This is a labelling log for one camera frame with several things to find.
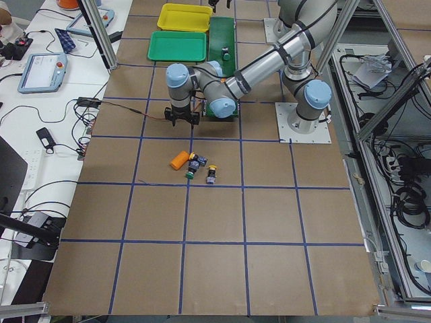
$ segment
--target computer monitor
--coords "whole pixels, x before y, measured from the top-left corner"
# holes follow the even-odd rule
[[[52,260],[65,220],[41,212],[23,221],[10,217],[27,172],[27,163],[0,137],[0,235],[5,228],[20,232],[25,243],[14,242],[13,259]]]

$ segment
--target white mounting plate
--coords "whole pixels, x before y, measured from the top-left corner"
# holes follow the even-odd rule
[[[265,26],[265,37],[268,43],[273,44],[277,41],[277,37],[274,34],[274,25],[277,22],[277,18],[264,18],[263,25]]]
[[[288,125],[288,115],[296,108],[297,103],[276,102],[275,111],[277,112],[278,135],[280,143],[331,143],[328,124],[319,123],[316,130],[308,135],[303,135],[293,131]],[[324,120],[325,114],[322,112],[319,120]]]

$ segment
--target power strip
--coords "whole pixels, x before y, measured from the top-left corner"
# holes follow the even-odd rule
[[[28,164],[27,174],[22,190],[33,190],[36,188],[36,182],[41,169],[43,150],[26,150],[22,152],[21,156]]]

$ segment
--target power adapter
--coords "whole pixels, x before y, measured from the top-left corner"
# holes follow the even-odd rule
[[[86,108],[98,108],[102,103],[99,99],[96,98],[86,98],[84,96],[80,96],[76,102],[78,106],[85,106]]]

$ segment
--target robotic arm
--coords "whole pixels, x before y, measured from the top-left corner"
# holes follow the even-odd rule
[[[274,31],[278,41],[225,81],[215,61],[194,67],[170,65],[166,83],[172,108],[165,109],[166,119],[173,125],[176,119],[184,119],[192,126],[199,124],[199,113],[191,110],[191,97],[198,89],[213,113],[226,118],[235,110],[235,101],[284,68],[283,83],[298,101],[289,124],[299,133],[312,132],[331,99],[331,89],[312,78],[310,51],[329,35],[337,15],[336,4],[335,0],[278,0],[280,24]]]

